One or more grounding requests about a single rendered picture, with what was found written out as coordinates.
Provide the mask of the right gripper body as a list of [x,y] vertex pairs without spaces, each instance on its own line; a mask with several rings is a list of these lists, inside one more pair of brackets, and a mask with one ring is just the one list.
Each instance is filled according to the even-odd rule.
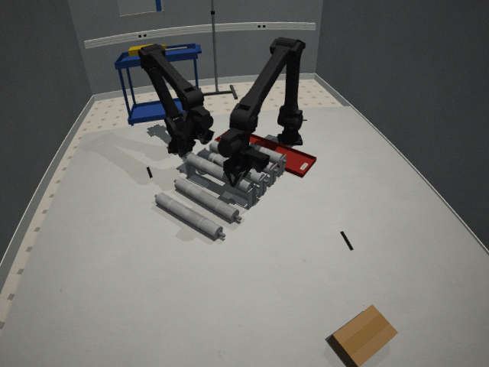
[[[175,131],[175,132],[174,132],[174,134],[176,135],[176,137],[177,137],[178,139],[182,140],[182,141],[183,141],[183,142],[185,142],[185,143],[196,143],[196,141],[194,141],[194,139],[199,140],[198,138],[194,138],[194,137],[188,137],[188,136],[186,136],[186,135],[184,135],[184,134],[183,134],[183,133],[184,133],[184,129],[185,129],[185,127],[186,127],[186,123],[187,123],[187,122],[188,122],[188,123],[191,123],[191,124],[194,124],[193,122],[189,122],[189,121],[185,120],[184,125],[183,125],[183,130],[182,130],[181,132],[176,132],[176,131]],[[195,125],[195,124],[194,124],[194,125]],[[180,136],[178,136],[178,135],[180,135]],[[182,136],[182,137],[181,137],[181,136]],[[182,139],[181,139],[181,138],[182,138]]]

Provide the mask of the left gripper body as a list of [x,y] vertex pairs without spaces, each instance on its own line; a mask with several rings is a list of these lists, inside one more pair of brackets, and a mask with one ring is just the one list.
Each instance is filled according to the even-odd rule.
[[[244,149],[244,150],[240,150],[240,151],[246,151],[248,150],[249,148],[247,149]],[[230,171],[232,173],[234,172],[244,172],[246,171],[249,167],[252,167],[252,165],[250,163],[246,164],[245,166],[243,167],[240,167],[236,164],[234,164],[234,159],[235,159],[235,155],[233,154],[231,158],[229,158],[228,160],[224,161],[223,162],[223,168],[226,169],[227,171]]]

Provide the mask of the brown cardboard box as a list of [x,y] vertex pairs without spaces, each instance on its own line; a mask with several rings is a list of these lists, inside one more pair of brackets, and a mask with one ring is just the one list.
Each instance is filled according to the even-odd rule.
[[397,334],[376,307],[371,305],[333,333],[328,342],[347,367],[360,367]]

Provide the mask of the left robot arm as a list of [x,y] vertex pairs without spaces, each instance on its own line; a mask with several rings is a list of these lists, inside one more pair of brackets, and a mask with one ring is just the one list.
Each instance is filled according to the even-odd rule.
[[[284,129],[277,137],[279,144],[282,145],[303,145],[301,135],[297,131],[303,123],[303,110],[299,109],[297,99],[300,58],[306,43],[300,42],[302,41],[285,37],[275,39],[270,46],[270,53],[274,55],[268,60],[248,93],[232,110],[230,129],[221,136],[218,151],[224,158],[234,154],[234,164],[243,167],[251,162],[252,167],[259,173],[267,168],[270,155],[249,146],[250,134],[255,132],[261,106],[285,65],[287,65],[285,102],[284,108],[280,107],[277,118],[277,124]],[[247,151],[240,151],[247,148],[249,148]]]

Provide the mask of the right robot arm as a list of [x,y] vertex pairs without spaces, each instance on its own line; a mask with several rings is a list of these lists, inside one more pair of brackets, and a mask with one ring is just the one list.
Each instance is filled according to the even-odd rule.
[[[138,50],[138,56],[141,58],[141,68],[150,77],[166,113],[167,118],[164,119],[164,122],[168,134],[172,138],[169,142],[168,153],[172,154],[178,153],[174,132],[183,130],[185,120],[193,122],[195,125],[187,122],[183,134],[188,137],[198,138],[203,145],[208,144],[212,140],[214,131],[209,130],[213,125],[213,117],[207,109],[204,109],[203,93],[178,73],[165,58],[165,54],[165,49],[158,44],[152,44]],[[181,99],[183,112],[177,108],[164,79],[174,89],[177,97]],[[185,111],[188,113],[186,114]]]

